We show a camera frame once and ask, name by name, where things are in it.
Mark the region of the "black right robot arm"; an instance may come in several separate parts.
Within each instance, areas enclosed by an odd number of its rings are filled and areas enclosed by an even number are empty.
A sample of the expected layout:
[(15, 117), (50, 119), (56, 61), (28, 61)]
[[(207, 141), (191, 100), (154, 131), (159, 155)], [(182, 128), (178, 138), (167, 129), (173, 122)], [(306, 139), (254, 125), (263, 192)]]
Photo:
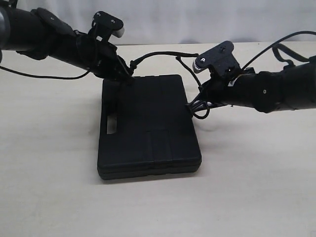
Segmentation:
[(191, 114), (223, 106), (254, 108), (261, 113), (314, 109), (316, 107), (316, 60), (289, 66), (280, 72), (243, 72), (229, 55), (205, 59), (211, 78), (187, 104)]

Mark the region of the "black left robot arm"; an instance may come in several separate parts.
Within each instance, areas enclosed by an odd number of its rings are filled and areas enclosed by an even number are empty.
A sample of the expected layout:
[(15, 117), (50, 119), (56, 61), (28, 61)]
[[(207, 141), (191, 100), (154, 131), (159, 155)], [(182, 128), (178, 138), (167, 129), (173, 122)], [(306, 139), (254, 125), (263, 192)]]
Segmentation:
[(18, 9), (16, 1), (0, 2), (0, 48), (34, 60), (52, 57), (96, 77), (133, 82), (133, 72), (118, 55), (111, 36), (124, 33), (123, 21), (104, 12), (94, 14), (87, 33), (74, 30), (49, 10)]

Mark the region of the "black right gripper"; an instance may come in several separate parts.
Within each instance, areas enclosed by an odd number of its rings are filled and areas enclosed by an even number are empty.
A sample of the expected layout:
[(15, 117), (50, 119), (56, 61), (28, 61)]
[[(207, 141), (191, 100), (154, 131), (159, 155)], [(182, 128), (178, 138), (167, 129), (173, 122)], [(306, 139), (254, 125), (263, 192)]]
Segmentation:
[(234, 77), (233, 80), (222, 80), (219, 78), (207, 80), (198, 87), (199, 92), (197, 96), (186, 104), (186, 109), (190, 113), (197, 113), (201, 111), (210, 112), (211, 109), (227, 105), (236, 106), (236, 103), (224, 101), (227, 89), (232, 89), (236, 81), (237, 77)]

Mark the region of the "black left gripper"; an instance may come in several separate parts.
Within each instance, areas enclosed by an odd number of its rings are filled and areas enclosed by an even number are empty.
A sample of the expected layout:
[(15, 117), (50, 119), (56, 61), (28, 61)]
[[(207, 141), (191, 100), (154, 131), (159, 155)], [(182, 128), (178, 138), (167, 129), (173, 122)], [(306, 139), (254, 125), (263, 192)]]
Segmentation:
[(77, 32), (76, 48), (84, 66), (95, 76), (132, 84), (133, 72), (117, 54), (117, 47), (109, 42), (116, 31), (110, 28), (92, 27), (88, 33)]

